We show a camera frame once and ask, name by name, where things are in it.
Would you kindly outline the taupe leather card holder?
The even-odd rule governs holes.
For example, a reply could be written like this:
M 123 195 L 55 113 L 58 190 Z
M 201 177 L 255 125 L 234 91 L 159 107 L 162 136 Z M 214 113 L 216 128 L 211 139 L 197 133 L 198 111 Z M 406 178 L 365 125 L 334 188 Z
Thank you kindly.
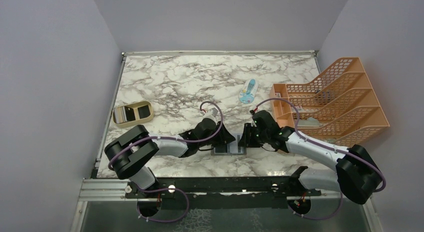
M 214 147 L 211 151 L 212 156 L 244 156 L 247 154 L 246 147 L 240 147 L 238 142 L 241 140 L 242 134 L 236 133 L 233 134 L 235 141 L 232 141 L 225 145 L 219 145 Z

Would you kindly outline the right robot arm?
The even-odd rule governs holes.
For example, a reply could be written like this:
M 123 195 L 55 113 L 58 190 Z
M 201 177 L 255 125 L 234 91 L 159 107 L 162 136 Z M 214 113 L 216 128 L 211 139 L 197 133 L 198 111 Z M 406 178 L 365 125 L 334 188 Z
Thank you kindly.
M 386 186 L 386 179 L 361 145 L 339 146 L 305 135 L 294 127 L 280 127 L 272 115 L 260 110 L 245 123 L 240 147 L 270 145 L 274 151 L 309 158 L 328 170 L 306 168 L 288 182 L 289 191 L 300 196 L 307 190 L 323 189 L 342 193 L 350 201 L 363 205 L 373 193 Z

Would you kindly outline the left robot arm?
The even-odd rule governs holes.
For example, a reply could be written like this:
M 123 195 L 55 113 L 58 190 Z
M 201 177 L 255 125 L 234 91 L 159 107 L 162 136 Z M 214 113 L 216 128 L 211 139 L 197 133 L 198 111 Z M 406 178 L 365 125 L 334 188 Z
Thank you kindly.
M 236 141 L 221 121 L 204 118 L 195 128 L 175 136 L 159 136 L 148 132 L 143 125 L 136 125 L 104 148 L 108 167 L 120 180 L 129 179 L 138 186 L 144 197 L 157 192 L 157 178 L 147 167 L 154 156 L 186 158 L 200 148 L 217 149 Z

